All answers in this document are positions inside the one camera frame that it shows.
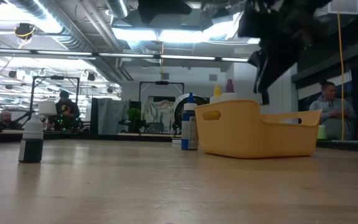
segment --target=glue bottle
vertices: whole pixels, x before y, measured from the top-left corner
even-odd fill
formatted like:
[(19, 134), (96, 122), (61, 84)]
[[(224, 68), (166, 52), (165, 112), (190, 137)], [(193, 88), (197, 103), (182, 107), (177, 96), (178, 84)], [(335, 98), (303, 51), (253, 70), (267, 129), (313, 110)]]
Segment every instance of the glue bottle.
[(221, 87), (219, 85), (215, 85), (214, 96), (209, 99), (209, 103), (217, 103), (220, 101), (222, 101)]
[(226, 92), (222, 94), (222, 100), (238, 100), (239, 95), (234, 92), (233, 80), (228, 79), (226, 85)]
[(194, 101), (193, 93), (189, 94), (188, 101), (181, 120), (181, 148), (183, 150), (198, 149), (198, 132), (195, 108), (197, 104)]
[(36, 163), (42, 159), (44, 146), (44, 125), (38, 115), (33, 114), (24, 125), (23, 139), (20, 144), (19, 162)]

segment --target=potted plant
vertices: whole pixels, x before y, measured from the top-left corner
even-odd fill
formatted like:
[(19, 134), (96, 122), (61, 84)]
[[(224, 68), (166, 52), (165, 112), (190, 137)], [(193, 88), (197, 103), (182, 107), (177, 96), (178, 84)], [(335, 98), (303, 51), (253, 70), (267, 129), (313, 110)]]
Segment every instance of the potted plant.
[(139, 133), (140, 128), (140, 110), (137, 108), (129, 109), (128, 119), (131, 121), (131, 125), (128, 127), (128, 132), (130, 133)]

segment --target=man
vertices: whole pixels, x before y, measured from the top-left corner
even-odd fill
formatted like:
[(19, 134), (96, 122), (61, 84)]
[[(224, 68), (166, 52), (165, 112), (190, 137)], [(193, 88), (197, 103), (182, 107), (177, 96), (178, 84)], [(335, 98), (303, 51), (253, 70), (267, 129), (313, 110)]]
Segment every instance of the man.
[(78, 109), (77, 104), (69, 100), (70, 94), (63, 90), (59, 94), (60, 100), (56, 104), (56, 111), (58, 114), (63, 114), (65, 116), (69, 116), (71, 118), (79, 118), (80, 117), (80, 109)]
[[(342, 100), (336, 98), (336, 87), (332, 82), (324, 81), (321, 83), (321, 91), (323, 93), (316, 101), (314, 101), (309, 110), (320, 110), (321, 124), (326, 126), (327, 138), (330, 140), (342, 139)], [(353, 107), (345, 101), (344, 104), (345, 140), (351, 140), (350, 122), (357, 118)]]
[(80, 109), (76, 103), (68, 99), (69, 97), (70, 94), (67, 91), (60, 92), (60, 100), (56, 104), (57, 119), (50, 119), (55, 123), (56, 131), (73, 129), (78, 124), (77, 118), (80, 117)]
[(0, 122), (2, 128), (20, 129), (22, 126), (17, 120), (12, 121), (12, 114), (7, 110), (2, 111)]

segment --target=blue bottle cap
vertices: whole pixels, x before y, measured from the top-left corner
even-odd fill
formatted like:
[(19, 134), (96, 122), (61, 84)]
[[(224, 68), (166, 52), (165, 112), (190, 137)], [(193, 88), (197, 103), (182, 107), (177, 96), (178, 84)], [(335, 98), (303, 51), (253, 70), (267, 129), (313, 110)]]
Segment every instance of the blue bottle cap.
[(195, 103), (193, 93), (189, 93), (189, 98), (187, 99), (187, 103)]

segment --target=bin handle hole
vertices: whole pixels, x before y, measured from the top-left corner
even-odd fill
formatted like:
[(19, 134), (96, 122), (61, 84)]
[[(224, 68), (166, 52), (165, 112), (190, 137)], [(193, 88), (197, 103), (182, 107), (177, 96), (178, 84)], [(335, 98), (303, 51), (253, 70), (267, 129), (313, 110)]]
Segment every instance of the bin handle hole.
[(221, 113), (219, 111), (210, 111), (203, 113), (203, 119), (205, 121), (217, 121), (221, 118)]
[(288, 118), (288, 119), (284, 119), (282, 120), (283, 124), (302, 124), (302, 119), (301, 118)]

